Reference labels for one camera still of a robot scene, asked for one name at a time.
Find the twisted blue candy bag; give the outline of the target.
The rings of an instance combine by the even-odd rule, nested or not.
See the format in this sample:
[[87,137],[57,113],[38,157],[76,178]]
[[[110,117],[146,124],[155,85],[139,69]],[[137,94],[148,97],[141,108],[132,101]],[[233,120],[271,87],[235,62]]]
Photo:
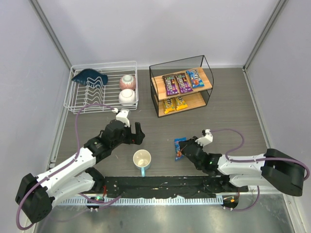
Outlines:
[[179,159],[181,159],[181,158],[184,157],[184,155],[183,155],[182,152],[181,152],[181,148],[180,148],[179,142],[181,142],[181,141],[186,141],[186,140],[187,140],[186,137],[176,138],[176,139],[174,140],[175,153],[176,153],[176,155],[175,155],[175,161],[177,161],[177,160],[179,160]]

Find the yellow candy bag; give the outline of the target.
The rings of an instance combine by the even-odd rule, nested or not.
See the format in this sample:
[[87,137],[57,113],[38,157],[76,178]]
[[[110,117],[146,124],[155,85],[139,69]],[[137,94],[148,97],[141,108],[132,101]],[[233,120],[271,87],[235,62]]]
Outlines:
[[162,103],[164,114],[175,111],[175,104],[173,103],[173,100],[171,98],[163,100]]
[[175,97],[173,100],[177,111],[186,109],[188,107],[187,103],[183,100],[181,96]]

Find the purple candy bag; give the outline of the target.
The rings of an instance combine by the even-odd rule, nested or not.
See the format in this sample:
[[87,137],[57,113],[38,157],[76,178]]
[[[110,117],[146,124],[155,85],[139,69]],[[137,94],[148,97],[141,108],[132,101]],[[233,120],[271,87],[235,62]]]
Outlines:
[[175,81],[175,74],[169,74],[162,76],[163,82],[166,88],[166,95],[173,96],[179,93],[176,81]]
[[186,78],[185,73],[177,73],[174,75],[176,82],[178,83],[181,94],[192,92],[192,88]]

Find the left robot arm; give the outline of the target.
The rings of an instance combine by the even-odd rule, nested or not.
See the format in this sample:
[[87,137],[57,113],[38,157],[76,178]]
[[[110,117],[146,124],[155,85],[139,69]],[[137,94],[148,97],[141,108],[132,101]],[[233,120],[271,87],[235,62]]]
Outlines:
[[94,165],[111,155],[121,144],[140,145],[145,138],[139,122],[135,133],[119,120],[111,121],[99,135],[88,140],[77,153],[58,166],[37,176],[25,175],[20,183],[16,203],[16,220],[23,212],[32,224],[43,220],[62,201],[83,192],[99,192],[104,176]]

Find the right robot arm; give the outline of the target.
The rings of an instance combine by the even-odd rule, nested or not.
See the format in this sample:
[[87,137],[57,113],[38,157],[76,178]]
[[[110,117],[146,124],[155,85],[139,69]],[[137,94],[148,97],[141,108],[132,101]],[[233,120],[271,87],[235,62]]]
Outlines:
[[179,142],[181,153],[210,177],[225,176],[234,187],[266,186],[290,196],[303,194],[310,172],[304,163],[276,149],[253,156],[206,153],[197,137]]

